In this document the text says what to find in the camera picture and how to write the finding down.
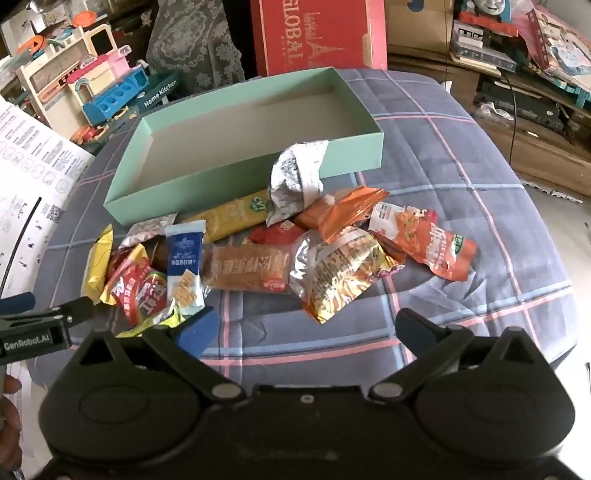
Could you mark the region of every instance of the mint green box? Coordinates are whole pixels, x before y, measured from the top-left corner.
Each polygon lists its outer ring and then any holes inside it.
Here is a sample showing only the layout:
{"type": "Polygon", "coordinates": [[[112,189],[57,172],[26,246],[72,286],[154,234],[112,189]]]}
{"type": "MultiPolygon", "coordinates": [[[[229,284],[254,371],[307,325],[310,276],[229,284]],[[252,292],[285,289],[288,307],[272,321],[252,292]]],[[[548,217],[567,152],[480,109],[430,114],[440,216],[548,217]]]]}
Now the mint green box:
{"type": "Polygon", "coordinates": [[[105,208],[123,225],[201,212],[266,188],[280,152],[315,140],[321,178],[381,165],[384,133],[334,68],[204,93],[140,120],[105,208]]]}

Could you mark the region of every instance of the blue plaid bedspread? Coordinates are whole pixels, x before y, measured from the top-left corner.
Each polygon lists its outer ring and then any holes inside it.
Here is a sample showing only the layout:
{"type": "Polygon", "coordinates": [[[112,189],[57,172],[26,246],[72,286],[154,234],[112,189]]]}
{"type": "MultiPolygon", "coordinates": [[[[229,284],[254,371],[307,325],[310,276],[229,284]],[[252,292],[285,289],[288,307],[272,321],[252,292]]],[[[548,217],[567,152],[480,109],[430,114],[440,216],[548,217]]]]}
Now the blue plaid bedspread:
{"type": "MultiPolygon", "coordinates": [[[[570,280],[527,192],[489,137],[432,79],[380,70],[341,75],[384,130],[384,157],[380,169],[325,179],[326,190],[381,187],[389,202],[436,210],[442,228],[477,243],[470,276],[449,282],[409,260],[325,325],[303,313],[291,295],[214,291],[207,303],[219,310],[222,325],[203,359],[247,388],[367,387],[413,359],[394,329],[403,307],[478,335],[520,326],[549,361],[568,351],[577,335],[570,280]]],[[[79,296],[88,252],[105,225],[113,223],[116,238],[124,236],[103,201],[136,124],[114,135],[81,180],[40,266],[39,308],[79,296]]],[[[124,330],[122,311],[99,309],[73,329],[74,342],[101,327],[124,330]]],[[[72,353],[30,361],[33,380],[51,384],[72,353]]]]}

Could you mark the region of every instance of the hand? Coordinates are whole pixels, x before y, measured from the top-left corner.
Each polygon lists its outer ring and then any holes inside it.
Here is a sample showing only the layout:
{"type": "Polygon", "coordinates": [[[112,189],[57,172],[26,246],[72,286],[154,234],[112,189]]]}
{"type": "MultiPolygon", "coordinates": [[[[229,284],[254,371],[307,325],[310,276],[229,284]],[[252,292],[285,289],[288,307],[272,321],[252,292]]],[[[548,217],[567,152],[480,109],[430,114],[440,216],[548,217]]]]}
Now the hand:
{"type": "MultiPolygon", "coordinates": [[[[22,388],[21,383],[10,375],[4,380],[4,393],[11,395],[22,388]]],[[[4,428],[0,430],[0,465],[12,472],[21,467],[22,450],[19,446],[21,438],[21,419],[17,408],[6,397],[0,399],[0,416],[4,418],[4,428]]]]}

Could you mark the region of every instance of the cardboard box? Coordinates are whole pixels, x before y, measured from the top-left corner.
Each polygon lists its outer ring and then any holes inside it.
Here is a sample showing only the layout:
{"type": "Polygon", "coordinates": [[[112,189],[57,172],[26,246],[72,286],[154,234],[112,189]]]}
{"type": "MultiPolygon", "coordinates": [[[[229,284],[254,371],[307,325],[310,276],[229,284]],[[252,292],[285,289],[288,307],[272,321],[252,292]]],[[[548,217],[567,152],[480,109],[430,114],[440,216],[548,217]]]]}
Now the cardboard box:
{"type": "Polygon", "coordinates": [[[445,53],[452,37],[453,0],[385,0],[388,51],[396,46],[445,53]]]}
{"type": "Polygon", "coordinates": [[[259,75],[388,68],[384,0],[251,0],[251,12],[259,75]]]}
{"type": "Polygon", "coordinates": [[[591,92],[591,53],[570,27],[536,9],[528,12],[535,42],[534,60],[545,72],[591,92]],[[569,62],[567,65],[561,54],[569,62]]]}
{"type": "Polygon", "coordinates": [[[199,212],[266,188],[298,142],[330,140],[320,177],[378,168],[384,133],[333,68],[239,83],[143,117],[105,207],[120,223],[199,212]]]}

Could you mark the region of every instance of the lace curtain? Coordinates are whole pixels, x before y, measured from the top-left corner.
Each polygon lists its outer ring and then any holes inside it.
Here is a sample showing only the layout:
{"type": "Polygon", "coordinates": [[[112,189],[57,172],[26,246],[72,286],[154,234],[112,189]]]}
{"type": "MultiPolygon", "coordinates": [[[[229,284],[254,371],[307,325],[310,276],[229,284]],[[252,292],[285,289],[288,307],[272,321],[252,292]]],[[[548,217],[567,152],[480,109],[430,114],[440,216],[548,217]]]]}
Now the lace curtain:
{"type": "Polygon", "coordinates": [[[178,70],[182,94],[244,80],[240,52],[232,43],[222,0],[159,0],[148,46],[151,72],[178,70]]]}

